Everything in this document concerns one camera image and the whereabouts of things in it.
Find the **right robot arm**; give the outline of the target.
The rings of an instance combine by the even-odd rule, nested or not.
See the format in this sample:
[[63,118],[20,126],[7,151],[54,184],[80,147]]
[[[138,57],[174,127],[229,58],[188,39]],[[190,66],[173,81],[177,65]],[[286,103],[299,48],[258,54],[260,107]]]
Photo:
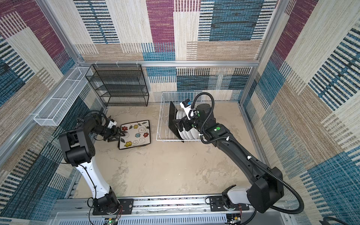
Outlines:
[[210,113],[211,105],[200,104],[196,107],[195,118],[189,120],[187,116],[175,119],[176,109],[171,104],[169,109],[169,128],[177,137],[180,131],[194,128],[198,132],[204,126],[203,137],[224,152],[246,175],[251,187],[246,191],[247,199],[260,213],[265,213],[269,208],[274,209],[274,204],[284,196],[282,172],[277,168],[270,168],[259,161],[241,144],[237,142],[231,131],[223,124],[217,123],[214,114],[205,121]]

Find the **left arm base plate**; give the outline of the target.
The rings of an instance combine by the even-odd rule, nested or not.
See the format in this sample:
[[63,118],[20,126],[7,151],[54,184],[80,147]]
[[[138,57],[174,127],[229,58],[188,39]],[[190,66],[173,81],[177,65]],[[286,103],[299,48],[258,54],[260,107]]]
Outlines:
[[116,211],[112,212],[101,212],[97,209],[93,209],[92,215],[93,216],[112,216],[112,215],[130,215],[132,214],[133,206],[134,206],[134,199],[118,199],[119,206],[116,208]]

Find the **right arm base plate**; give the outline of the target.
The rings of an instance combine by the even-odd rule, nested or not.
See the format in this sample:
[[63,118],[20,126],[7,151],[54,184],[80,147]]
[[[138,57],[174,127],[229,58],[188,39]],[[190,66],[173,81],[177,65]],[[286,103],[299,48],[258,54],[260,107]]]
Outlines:
[[248,204],[235,204],[232,203],[228,197],[224,196],[208,196],[206,197],[205,202],[210,206],[212,212],[237,212],[240,210],[250,210]]

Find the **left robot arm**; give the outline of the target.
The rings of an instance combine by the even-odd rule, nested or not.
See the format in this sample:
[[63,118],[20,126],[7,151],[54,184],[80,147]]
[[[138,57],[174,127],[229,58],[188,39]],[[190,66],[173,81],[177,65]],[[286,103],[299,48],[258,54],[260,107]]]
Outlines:
[[109,127],[109,119],[103,112],[91,110],[77,119],[73,129],[61,133],[58,140],[65,162],[81,173],[91,189],[94,211],[113,215],[120,210],[120,202],[99,171],[91,134],[100,135],[108,142],[125,136],[119,127]]

